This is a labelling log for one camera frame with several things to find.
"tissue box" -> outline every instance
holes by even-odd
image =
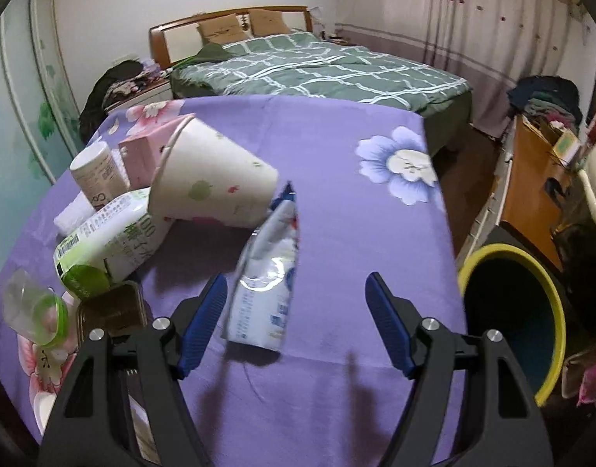
[[[151,185],[155,169],[160,164],[164,146],[168,143],[179,123],[187,116],[188,114],[178,116],[159,126],[145,128],[118,143],[125,170],[132,184],[132,190],[146,188]]]

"purple bedsheet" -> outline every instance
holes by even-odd
[[[423,139],[422,118],[335,99],[231,96],[187,99],[195,112],[291,180],[297,191],[300,255],[282,356],[226,350],[216,327],[199,369],[181,388],[218,467],[375,466],[411,384],[392,368],[364,299],[379,271],[398,296],[453,331],[464,329],[447,219],[435,202],[405,205],[361,175],[361,139],[406,126]],[[107,130],[118,119],[118,130]],[[132,123],[113,113],[99,129],[111,146]],[[63,291],[53,267],[53,218],[78,193],[66,172],[26,223],[0,274],[0,378],[30,431],[40,437],[16,334],[1,319],[2,283],[23,267]],[[214,272],[232,271],[249,234],[179,221],[138,274],[154,316],[197,295]],[[448,454],[462,379],[452,387],[435,460]]]

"metal screw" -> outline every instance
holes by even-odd
[[[104,335],[105,332],[102,328],[94,328],[88,334],[88,338],[92,341],[100,341]]]
[[[438,330],[440,323],[438,320],[435,320],[434,318],[425,318],[421,322],[421,326],[426,330]]]
[[[492,342],[499,342],[503,340],[503,334],[501,332],[499,332],[499,330],[489,330],[488,332],[486,332],[486,336],[489,339],[489,341]]]
[[[153,321],[153,328],[156,330],[165,330],[170,326],[170,320],[168,318],[157,318]]]

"white curtain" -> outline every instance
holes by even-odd
[[[555,75],[569,0],[339,0],[336,29],[353,42],[447,70],[473,87],[473,123],[501,136],[506,92]]]

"plastic cup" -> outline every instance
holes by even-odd
[[[191,116],[164,148],[148,211],[255,228],[267,215],[277,180],[272,166]]]
[[[37,284],[24,269],[17,269],[7,282],[2,315],[12,330],[39,346],[55,346],[66,338],[66,304]]]

